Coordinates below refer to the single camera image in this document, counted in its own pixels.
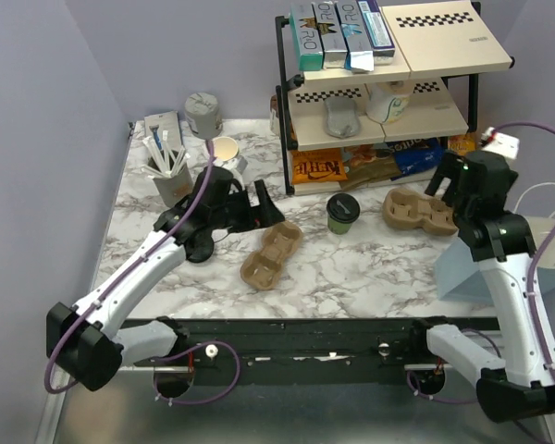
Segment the cup lid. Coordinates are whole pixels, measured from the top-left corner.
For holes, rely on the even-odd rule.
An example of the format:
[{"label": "cup lid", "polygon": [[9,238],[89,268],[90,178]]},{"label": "cup lid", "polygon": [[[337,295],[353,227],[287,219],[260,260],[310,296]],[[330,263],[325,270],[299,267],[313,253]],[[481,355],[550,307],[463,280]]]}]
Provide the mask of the cup lid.
[{"label": "cup lid", "polygon": [[327,212],[335,221],[350,224],[360,216],[360,204],[353,196],[340,192],[328,200]]}]

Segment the silver floor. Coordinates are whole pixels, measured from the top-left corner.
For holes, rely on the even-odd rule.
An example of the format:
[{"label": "silver floor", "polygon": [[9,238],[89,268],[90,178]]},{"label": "silver floor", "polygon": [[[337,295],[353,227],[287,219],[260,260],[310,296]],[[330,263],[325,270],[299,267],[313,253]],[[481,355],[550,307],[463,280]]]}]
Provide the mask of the silver floor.
[{"label": "silver floor", "polygon": [[[192,388],[194,399],[218,388]],[[474,391],[450,373],[442,393]],[[528,422],[537,433],[540,422]],[[74,388],[55,434],[58,444],[439,444],[533,442],[512,424],[490,423],[478,405],[417,399],[406,387],[370,385],[236,387],[196,407],[154,401],[150,371],[122,371],[103,389]]]}]

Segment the gray shoe-shaped object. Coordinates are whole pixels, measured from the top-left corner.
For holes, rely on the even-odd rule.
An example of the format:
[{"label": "gray shoe-shaped object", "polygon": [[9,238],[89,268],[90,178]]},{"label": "gray shoe-shaped object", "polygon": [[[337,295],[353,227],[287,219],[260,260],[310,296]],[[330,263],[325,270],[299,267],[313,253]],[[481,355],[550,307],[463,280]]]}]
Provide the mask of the gray shoe-shaped object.
[{"label": "gray shoe-shaped object", "polygon": [[327,134],[346,139],[360,132],[358,106],[350,97],[325,99],[325,131]]}]

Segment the marble countertop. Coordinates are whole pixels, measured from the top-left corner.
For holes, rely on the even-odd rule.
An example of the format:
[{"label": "marble countertop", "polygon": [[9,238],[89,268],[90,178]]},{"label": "marble countertop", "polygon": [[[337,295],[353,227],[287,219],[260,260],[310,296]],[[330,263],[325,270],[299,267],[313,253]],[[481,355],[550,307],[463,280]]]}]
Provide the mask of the marble countertop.
[{"label": "marble countertop", "polygon": [[[183,143],[195,177],[204,167],[204,142],[181,122]],[[246,183],[264,179],[286,218],[304,233],[273,290],[257,291],[241,280],[247,255],[260,246],[262,230],[232,234],[216,244],[207,262],[181,265],[162,279],[130,317],[333,318],[396,316],[489,316],[490,306],[443,302],[436,296],[434,262],[451,238],[422,230],[395,231],[380,215],[390,187],[352,191],[360,218],[343,236],[327,230],[330,194],[288,197],[284,192],[279,140],[267,120],[227,120],[222,135],[236,139],[249,161]],[[122,265],[166,210],[153,182],[140,171],[146,159],[143,122],[136,124],[97,282]],[[422,190],[424,183],[406,185]],[[221,239],[226,232],[215,233]]]}]

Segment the gray wall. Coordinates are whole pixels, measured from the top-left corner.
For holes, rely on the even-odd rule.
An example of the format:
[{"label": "gray wall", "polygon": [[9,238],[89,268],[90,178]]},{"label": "gray wall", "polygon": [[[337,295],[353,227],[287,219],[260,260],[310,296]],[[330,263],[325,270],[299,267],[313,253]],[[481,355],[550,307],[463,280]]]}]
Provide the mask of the gray wall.
[{"label": "gray wall", "polygon": [[[522,119],[555,127],[555,0],[528,0],[504,47],[516,64],[508,72],[483,76],[481,128]],[[555,137],[539,129],[509,133],[521,138],[513,204],[530,185],[555,181]],[[526,215],[547,216],[555,208],[555,189],[531,191],[528,196],[519,210]],[[543,296],[555,334],[555,290]]]},{"label": "gray wall", "polygon": [[127,136],[66,5],[0,0],[0,443],[34,440],[45,314],[90,285]]},{"label": "gray wall", "polygon": [[[66,1],[128,119],[182,110],[199,91],[217,95],[225,117],[268,117],[278,82],[274,16],[287,16],[292,0]],[[483,0],[483,17],[499,40],[524,3]],[[289,30],[284,37],[293,75]]]}]

